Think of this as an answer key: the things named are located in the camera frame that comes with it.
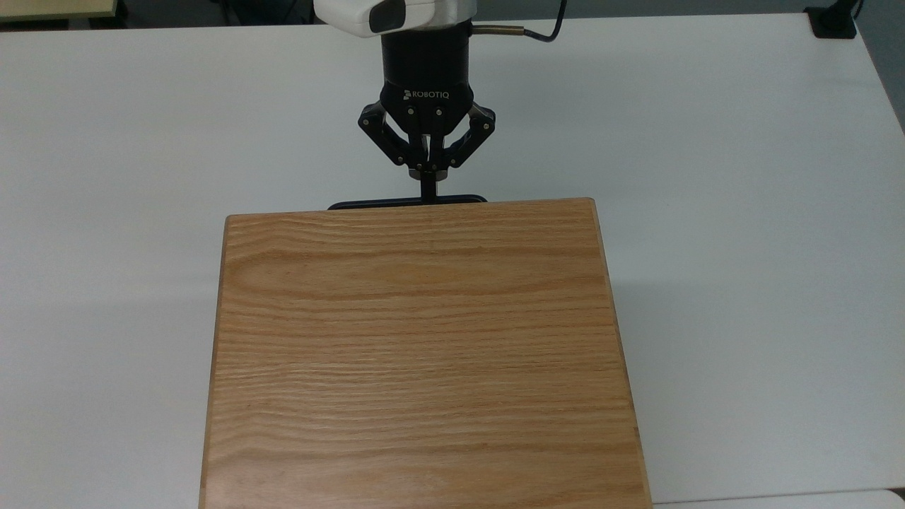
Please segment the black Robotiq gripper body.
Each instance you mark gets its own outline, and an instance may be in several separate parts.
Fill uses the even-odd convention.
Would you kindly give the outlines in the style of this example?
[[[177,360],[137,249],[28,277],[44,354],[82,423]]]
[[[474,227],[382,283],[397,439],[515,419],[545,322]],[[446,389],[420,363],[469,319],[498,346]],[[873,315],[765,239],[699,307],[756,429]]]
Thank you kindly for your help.
[[[469,23],[458,23],[381,36],[380,103],[407,134],[448,136],[472,109],[471,34]]]

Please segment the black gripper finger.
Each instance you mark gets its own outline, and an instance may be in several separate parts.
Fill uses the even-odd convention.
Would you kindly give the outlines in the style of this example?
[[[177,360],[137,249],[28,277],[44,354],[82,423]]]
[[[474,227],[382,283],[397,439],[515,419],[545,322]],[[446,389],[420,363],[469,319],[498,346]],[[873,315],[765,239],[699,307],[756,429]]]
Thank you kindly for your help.
[[[457,117],[445,107],[434,107],[432,126],[429,129],[429,201],[430,202],[485,202],[478,194],[449,194],[440,196],[438,183],[450,168],[461,167],[487,141],[496,128],[496,116],[491,110],[473,104],[467,112],[468,129],[461,139],[446,147],[444,138],[449,135],[450,120]]]
[[[398,134],[388,123],[391,114],[382,103],[365,106],[358,119],[360,129],[375,143],[382,154],[395,165],[404,165],[413,172],[413,178],[420,184],[420,202],[431,200],[431,175],[427,172],[428,142],[417,107],[403,109],[399,124],[404,136]]]

